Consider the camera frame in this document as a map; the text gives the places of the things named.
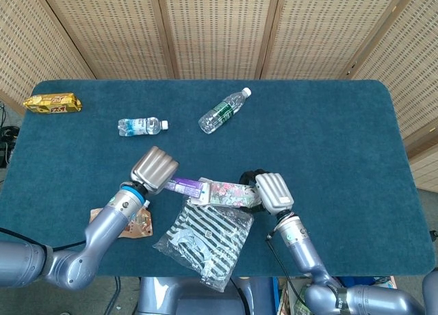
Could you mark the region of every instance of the yellow wrapper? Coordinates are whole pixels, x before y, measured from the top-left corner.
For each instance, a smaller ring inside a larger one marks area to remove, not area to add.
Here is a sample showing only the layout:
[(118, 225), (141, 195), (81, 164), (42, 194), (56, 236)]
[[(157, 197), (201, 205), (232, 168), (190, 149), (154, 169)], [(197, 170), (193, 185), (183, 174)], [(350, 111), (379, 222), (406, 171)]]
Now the yellow wrapper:
[[(90, 223), (102, 210), (101, 207), (90, 210)], [(142, 207), (136, 216), (129, 222), (119, 238), (144, 238), (152, 235), (151, 213)]]
[(72, 92), (64, 94), (37, 94), (26, 99), (23, 105), (35, 113), (79, 112), (81, 101)]

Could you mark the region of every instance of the water bottle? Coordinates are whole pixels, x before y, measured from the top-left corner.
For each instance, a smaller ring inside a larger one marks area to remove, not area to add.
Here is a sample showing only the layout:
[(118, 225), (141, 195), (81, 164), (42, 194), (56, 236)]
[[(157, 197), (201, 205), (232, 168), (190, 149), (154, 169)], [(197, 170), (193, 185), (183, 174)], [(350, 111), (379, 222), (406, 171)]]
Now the water bottle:
[(208, 111), (199, 119), (199, 126), (206, 134), (211, 134), (236, 114), (245, 103), (245, 99), (250, 95), (251, 90), (249, 88), (244, 88), (241, 92), (230, 94), (214, 109)]
[(120, 136), (156, 135), (169, 128), (167, 121), (157, 118), (123, 118), (118, 121)]

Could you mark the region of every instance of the table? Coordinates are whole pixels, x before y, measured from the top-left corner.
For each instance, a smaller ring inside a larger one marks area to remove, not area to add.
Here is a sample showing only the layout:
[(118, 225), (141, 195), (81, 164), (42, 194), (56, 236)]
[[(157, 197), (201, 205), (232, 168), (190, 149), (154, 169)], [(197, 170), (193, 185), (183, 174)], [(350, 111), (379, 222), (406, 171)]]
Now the table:
[[(203, 133), (198, 118), (246, 86), (253, 94), (240, 112)], [(74, 92), (83, 110), (26, 113), (0, 196), (2, 227), (54, 247), (82, 240), (90, 209), (103, 207), (157, 145), (180, 162), (179, 177), (281, 173), (332, 275), (416, 275), (434, 266), (391, 98), (377, 81), (57, 80), (33, 94), (54, 92)], [(118, 119), (148, 116), (168, 120), (169, 130), (118, 135)], [(153, 236), (117, 240), (100, 275), (197, 275), (152, 248), (181, 195), (164, 190), (150, 200)], [(275, 221), (255, 215), (234, 275), (283, 274), (264, 242)], [(279, 236), (274, 245), (298, 275)]]

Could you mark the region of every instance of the green bottle label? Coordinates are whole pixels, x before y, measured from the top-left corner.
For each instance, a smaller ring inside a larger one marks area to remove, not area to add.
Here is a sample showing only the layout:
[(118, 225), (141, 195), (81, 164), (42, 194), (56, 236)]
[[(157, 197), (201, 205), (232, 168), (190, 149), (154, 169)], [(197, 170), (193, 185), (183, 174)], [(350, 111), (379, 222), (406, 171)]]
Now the green bottle label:
[(213, 110), (218, 113), (217, 115), (219, 116), (222, 123), (231, 118), (234, 113), (231, 105), (225, 103), (224, 101), (221, 101), (217, 106), (215, 106)]

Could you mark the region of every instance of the striped fabric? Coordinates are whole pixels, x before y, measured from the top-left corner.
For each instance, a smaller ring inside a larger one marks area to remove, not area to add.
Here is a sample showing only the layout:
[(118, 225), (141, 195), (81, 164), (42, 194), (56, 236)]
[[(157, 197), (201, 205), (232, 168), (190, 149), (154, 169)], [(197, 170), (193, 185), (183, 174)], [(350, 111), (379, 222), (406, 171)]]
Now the striped fabric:
[(223, 291), (253, 224), (250, 214), (229, 207), (185, 202), (174, 225), (154, 246)]

